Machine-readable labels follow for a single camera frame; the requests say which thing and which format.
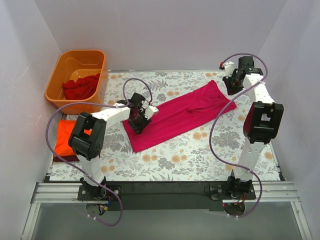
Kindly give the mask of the magenta t shirt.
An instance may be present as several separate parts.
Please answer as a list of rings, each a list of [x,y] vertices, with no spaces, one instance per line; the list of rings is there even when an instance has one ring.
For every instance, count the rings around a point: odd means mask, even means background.
[[[157,106],[159,112],[142,133],[123,122],[132,150],[139,153],[214,120],[229,99],[211,80],[206,85]]]

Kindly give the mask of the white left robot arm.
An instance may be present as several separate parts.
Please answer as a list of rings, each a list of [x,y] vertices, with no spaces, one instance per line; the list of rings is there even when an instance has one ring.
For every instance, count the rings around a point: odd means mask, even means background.
[[[120,100],[111,108],[99,112],[82,112],[78,115],[70,134],[68,145],[72,148],[84,171],[80,179],[86,193],[95,200],[106,196],[106,177],[102,172],[100,154],[104,145],[106,130],[115,124],[128,121],[129,127],[136,134],[151,123],[151,118],[159,112],[139,93],[134,93],[129,100]]]

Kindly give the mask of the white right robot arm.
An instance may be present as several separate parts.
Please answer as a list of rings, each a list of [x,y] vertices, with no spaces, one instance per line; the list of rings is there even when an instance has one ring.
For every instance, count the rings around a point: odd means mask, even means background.
[[[278,134],[284,106],[271,98],[264,85],[267,73],[255,67],[253,56],[240,57],[238,64],[225,60],[219,68],[225,73],[222,80],[228,95],[233,96],[245,90],[251,102],[243,125],[244,146],[238,164],[226,182],[227,195],[237,199],[254,191],[252,171],[263,149]]]

